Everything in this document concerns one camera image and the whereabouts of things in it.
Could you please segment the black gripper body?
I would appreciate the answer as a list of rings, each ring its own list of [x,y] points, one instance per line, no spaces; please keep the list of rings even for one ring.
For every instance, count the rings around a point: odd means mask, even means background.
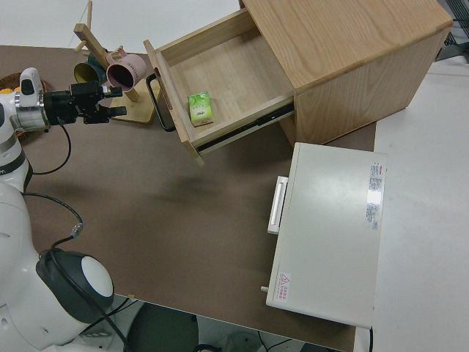
[[[47,92],[43,102],[51,125],[75,123],[80,117],[85,124],[107,123],[110,108],[99,102],[109,98],[111,91],[96,81],[71,84],[68,90]]]

